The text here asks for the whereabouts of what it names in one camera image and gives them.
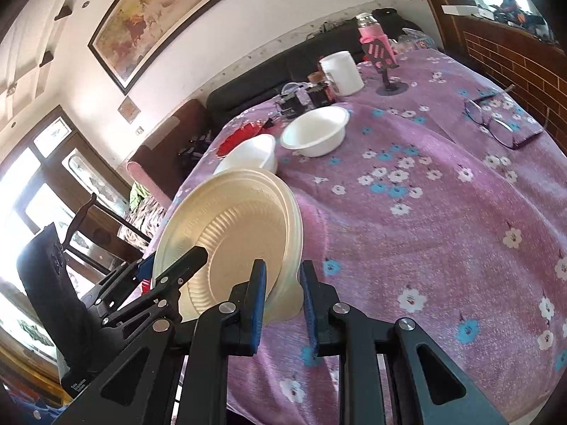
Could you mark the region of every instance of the table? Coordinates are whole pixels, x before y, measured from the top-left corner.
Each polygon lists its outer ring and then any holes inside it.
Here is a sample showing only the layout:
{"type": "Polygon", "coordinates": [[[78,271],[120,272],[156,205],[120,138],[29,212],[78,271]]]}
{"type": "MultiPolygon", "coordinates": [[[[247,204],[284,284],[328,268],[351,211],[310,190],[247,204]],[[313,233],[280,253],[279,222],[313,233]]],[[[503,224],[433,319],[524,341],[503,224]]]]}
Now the table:
{"type": "MultiPolygon", "coordinates": [[[[278,145],[278,175],[302,213],[303,259],[368,316],[414,318],[516,420],[567,366],[567,158],[546,133],[512,151],[467,119],[464,100],[495,85],[452,58],[420,50],[398,61],[392,75],[410,88],[393,97],[376,95],[381,79],[359,65],[366,86],[337,104],[351,116],[331,154],[278,145]]],[[[539,126],[508,96],[484,107],[518,135],[539,126]]],[[[227,124],[164,224],[213,173],[220,143],[274,114],[270,100],[227,124]]],[[[258,424],[335,423],[337,362],[313,357],[302,314],[270,325],[255,357],[230,360],[229,406],[258,424]]]]}

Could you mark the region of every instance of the wooden chair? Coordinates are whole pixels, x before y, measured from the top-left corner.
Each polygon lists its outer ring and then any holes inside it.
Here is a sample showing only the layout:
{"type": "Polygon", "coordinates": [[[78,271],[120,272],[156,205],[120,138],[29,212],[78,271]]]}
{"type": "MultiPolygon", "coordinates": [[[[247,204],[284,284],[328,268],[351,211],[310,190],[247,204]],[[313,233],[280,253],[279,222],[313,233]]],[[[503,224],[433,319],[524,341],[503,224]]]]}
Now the wooden chair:
{"type": "Polygon", "coordinates": [[[140,230],[134,227],[134,225],[125,221],[123,218],[118,216],[117,213],[98,202],[96,199],[96,194],[93,193],[89,202],[80,207],[75,217],[71,221],[69,228],[67,228],[67,235],[65,236],[65,240],[63,242],[63,250],[67,250],[73,253],[83,262],[105,275],[108,275],[111,272],[108,268],[104,267],[103,265],[89,257],[87,254],[78,251],[76,248],[73,248],[71,246],[71,239],[73,238],[73,235],[77,231],[80,231],[97,246],[105,249],[112,255],[120,258],[125,262],[131,263],[137,261],[138,259],[141,259],[142,252],[140,252],[137,248],[127,243],[123,239],[118,238],[118,236],[112,236],[107,230],[96,224],[96,222],[94,222],[92,219],[87,218],[89,209],[91,207],[95,207],[98,210],[102,211],[103,213],[117,221],[119,224],[124,225],[126,228],[132,230],[135,234],[140,236],[140,238],[143,238],[145,241],[151,241],[151,238],[149,238],[149,236],[143,234],[140,230]],[[88,224],[88,228],[81,229],[80,227],[83,223],[88,224]]]}

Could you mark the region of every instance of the green cloth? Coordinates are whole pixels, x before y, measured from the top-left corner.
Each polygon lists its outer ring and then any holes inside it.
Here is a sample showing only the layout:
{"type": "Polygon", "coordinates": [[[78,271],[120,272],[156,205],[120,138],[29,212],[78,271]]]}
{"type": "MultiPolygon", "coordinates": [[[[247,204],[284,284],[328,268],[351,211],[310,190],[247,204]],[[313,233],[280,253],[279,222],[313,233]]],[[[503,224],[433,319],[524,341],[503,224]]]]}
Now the green cloth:
{"type": "Polygon", "coordinates": [[[130,209],[134,211],[138,207],[138,204],[140,204],[144,198],[148,197],[151,197],[148,189],[138,182],[134,182],[130,190],[130,209]]]}

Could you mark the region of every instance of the white cup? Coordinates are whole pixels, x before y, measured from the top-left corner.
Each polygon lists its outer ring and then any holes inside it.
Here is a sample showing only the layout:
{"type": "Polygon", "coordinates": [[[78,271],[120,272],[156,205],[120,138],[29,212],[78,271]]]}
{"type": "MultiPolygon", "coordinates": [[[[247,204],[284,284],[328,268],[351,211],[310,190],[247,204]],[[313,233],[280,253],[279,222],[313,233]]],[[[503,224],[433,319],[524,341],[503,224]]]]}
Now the white cup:
{"type": "Polygon", "coordinates": [[[322,58],[319,63],[339,96],[349,96],[364,87],[364,81],[348,51],[331,54],[322,58]]]}

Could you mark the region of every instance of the white bowl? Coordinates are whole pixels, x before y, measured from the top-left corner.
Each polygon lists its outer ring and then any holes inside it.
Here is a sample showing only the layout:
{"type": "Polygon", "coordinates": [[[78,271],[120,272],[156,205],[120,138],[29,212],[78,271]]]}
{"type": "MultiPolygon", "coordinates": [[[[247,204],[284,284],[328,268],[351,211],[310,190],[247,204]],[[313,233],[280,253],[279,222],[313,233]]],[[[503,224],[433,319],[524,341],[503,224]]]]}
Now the white bowl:
{"type": "Polygon", "coordinates": [[[293,120],[283,131],[283,148],[297,150],[303,156],[321,156],[332,152],[345,138],[349,112],[342,107],[321,107],[293,120]]]}
{"type": "Polygon", "coordinates": [[[287,321],[301,310],[301,213],[290,188],[268,171],[232,169],[196,187],[165,226],[154,281],[193,246],[204,247],[209,259],[180,288],[184,321],[227,300],[235,284],[248,280],[257,258],[266,261],[264,324],[287,321]]]}
{"type": "Polygon", "coordinates": [[[237,145],[225,156],[213,174],[234,168],[265,169],[276,174],[276,138],[270,134],[260,134],[237,145]]]}

